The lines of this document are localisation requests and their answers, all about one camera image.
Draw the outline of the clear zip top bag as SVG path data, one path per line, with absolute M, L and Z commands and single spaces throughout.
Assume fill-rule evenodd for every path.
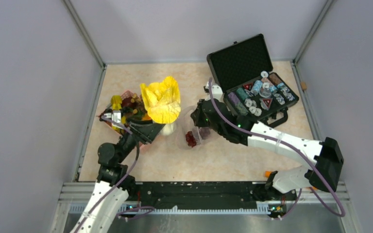
M 176 128 L 176 145 L 181 150 L 191 150 L 193 148 L 202 147 L 203 145 L 208 144 L 211 141 L 214 141 L 219 137 L 219 135 L 210 129 L 209 127 L 197 127 L 194 125 L 190 114 L 196 109 L 195 106 L 189 106 L 183 109 L 180 113 L 179 118 L 177 119 L 177 128 Z M 192 131 L 194 137 L 197 140 L 197 145 L 193 148 L 187 145 L 185 135 L 188 131 Z

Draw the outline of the yellow napa cabbage toy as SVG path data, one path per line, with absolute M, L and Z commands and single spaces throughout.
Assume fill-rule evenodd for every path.
M 181 112 L 178 82 L 172 76 L 167 76 L 162 82 L 142 83 L 139 87 L 148 116 L 153 122 L 164 125 L 160 134 L 173 134 Z

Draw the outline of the yellow banana bunch toy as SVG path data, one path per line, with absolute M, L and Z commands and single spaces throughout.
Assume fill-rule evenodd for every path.
M 122 108 L 122 98 L 120 95 L 113 95 L 110 100 L 111 109 L 113 111 L 120 110 Z

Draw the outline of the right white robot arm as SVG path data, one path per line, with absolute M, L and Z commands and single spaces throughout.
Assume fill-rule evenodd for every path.
M 307 140 L 278 131 L 248 116 L 232 114 L 218 100 L 201 99 L 190 117 L 195 126 L 209 127 L 231 143 L 270 150 L 300 164 L 272 174 L 265 187 L 269 199 L 278 200 L 297 188 L 336 192 L 344 164 L 337 140 Z

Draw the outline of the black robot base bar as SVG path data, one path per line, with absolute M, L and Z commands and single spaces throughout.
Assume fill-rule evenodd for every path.
M 128 201 L 157 210 L 256 209 L 272 200 L 264 182 L 143 182 L 136 183 Z

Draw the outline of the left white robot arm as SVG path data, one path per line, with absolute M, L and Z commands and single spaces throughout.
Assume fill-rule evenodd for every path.
M 136 196 L 135 179 L 130 173 L 138 162 L 140 146 L 152 143 L 164 128 L 163 124 L 151 120 L 139 124 L 130 122 L 127 127 L 120 121 L 105 117 L 102 120 L 125 133 L 118 143 L 104 143 L 99 147 L 97 180 L 84 211 L 71 230 L 73 233 L 109 231 L 119 208 Z

